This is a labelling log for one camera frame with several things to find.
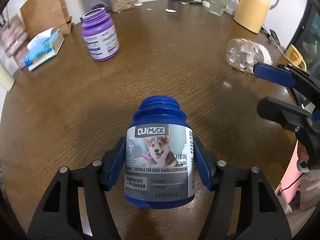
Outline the clear plastic bottle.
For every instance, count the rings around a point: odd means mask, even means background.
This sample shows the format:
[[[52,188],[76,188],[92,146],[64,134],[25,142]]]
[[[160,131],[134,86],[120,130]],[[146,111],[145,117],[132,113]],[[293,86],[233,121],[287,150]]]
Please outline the clear plastic bottle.
[[[250,74],[253,74],[256,63],[273,64],[269,51],[263,45],[244,38],[234,38],[228,42],[226,59],[232,67]]]

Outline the pink clothing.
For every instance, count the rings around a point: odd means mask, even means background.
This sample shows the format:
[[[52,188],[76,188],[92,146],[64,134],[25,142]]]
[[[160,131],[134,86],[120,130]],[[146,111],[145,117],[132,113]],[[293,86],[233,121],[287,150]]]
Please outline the pink clothing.
[[[291,235],[295,236],[319,204],[319,170],[300,172],[295,178],[288,178],[287,181],[289,185],[281,189],[278,200],[289,223]],[[296,209],[290,206],[290,202],[285,197],[289,192],[299,193]]]

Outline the blue tissue box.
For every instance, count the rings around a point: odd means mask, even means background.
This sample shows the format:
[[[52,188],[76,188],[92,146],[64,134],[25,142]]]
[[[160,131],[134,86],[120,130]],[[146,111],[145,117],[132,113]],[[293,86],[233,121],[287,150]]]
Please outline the blue tissue box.
[[[23,63],[31,72],[41,64],[55,57],[65,38],[60,29],[50,28],[36,35],[28,44]]]

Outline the purple white bottle cap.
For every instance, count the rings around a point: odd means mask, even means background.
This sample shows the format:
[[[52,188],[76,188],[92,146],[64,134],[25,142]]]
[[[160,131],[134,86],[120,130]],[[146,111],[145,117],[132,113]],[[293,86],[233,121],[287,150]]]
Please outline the purple white bottle cap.
[[[104,8],[105,6],[103,4],[96,4],[92,7],[92,10],[95,10],[95,9],[99,9],[99,8]]]

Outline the blue supplement bottle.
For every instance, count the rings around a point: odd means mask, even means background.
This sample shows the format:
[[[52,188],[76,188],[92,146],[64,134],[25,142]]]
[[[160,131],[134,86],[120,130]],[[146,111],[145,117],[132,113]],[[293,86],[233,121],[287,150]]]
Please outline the blue supplement bottle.
[[[126,200],[145,209],[171,209],[195,197],[193,132],[178,102],[142,101],[126,134]]]

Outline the clear jar of grains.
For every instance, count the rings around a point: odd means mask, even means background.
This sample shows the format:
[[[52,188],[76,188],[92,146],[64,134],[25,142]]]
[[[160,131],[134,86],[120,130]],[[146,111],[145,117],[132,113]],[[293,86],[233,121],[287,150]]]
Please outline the clear jar of grains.
[[[110,0],[110,7],[112,12],[133,9],[135,7],[135,0]]]

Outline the pink speckled vase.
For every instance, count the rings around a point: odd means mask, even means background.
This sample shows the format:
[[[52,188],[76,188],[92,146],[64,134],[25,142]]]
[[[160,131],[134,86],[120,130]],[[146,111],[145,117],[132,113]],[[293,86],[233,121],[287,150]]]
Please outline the pink speckled vase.
[[[23,59],[28,53],[28,41],[28,33],[18,15],[1,27],[1,45],[7,57],[13,57],[20,69],[25,67]]]

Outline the purple supplement bottle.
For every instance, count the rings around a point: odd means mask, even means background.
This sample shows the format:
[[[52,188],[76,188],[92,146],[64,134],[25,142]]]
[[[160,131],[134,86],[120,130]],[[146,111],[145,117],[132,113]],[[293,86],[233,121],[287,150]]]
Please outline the purple supplement bottle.
[[[81,17],[82,37],[94,61],[106,61],[119,51],[119,41],[111,15],[104,7]]]

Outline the cream thermos bottle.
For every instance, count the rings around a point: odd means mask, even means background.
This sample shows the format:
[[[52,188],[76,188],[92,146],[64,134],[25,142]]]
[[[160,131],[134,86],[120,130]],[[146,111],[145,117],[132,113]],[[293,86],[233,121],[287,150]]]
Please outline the cream thermos bottle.
[[[2,63],[0,63],[0,84],[7,92],[11,91],[15,84],[15,79]]]

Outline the black phone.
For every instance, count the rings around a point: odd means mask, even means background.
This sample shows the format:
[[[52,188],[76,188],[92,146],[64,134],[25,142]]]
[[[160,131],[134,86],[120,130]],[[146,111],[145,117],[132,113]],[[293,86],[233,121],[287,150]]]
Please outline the black phone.
[[[270,35],[271,35],[272,40],[274,41],[275,44],[277,44],[279,46],[280,41],[279,41],[279,38],[278,38],[276,32],[272,29],[270,29],[269,31],[270,31]]]

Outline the brown paper bag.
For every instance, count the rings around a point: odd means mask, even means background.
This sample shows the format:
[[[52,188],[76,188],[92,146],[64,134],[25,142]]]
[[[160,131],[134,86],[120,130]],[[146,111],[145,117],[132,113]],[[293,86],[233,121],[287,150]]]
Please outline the brown paper bag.
[[[65,0],[27,0],[20,12],[30,38],[50,28],[60,29],[63,35],[71,33],[72,16]]]

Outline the clear drinking glass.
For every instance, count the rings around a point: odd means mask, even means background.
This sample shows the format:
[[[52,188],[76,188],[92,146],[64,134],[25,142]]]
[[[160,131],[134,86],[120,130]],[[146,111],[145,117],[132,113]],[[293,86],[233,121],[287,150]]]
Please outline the clear drinking glass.
[[[209,0],[209,12],[217,17],[221,17],[229,0]]]

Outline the yellow mug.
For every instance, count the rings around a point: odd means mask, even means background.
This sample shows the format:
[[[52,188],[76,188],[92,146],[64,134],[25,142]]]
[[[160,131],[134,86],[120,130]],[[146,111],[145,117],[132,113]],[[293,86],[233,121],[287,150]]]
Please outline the yellow mug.
[[[306,62],[303,59],[303,56],[298,51],[298,49],[294,45],[289,45],[285,52],[285,56],[289,59],[292,65],[298,67],[303,71],[307,71]]]

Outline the yellow thermal jug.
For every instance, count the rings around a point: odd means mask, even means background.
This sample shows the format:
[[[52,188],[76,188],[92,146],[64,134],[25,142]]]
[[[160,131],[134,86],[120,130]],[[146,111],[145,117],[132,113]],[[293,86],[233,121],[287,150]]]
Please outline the yellow thermal jug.
[[[234,20],[247,30],[258,34],[267,12],[275,8],[278,2],[279,0],[270,5],[270,0],[240,0]]]

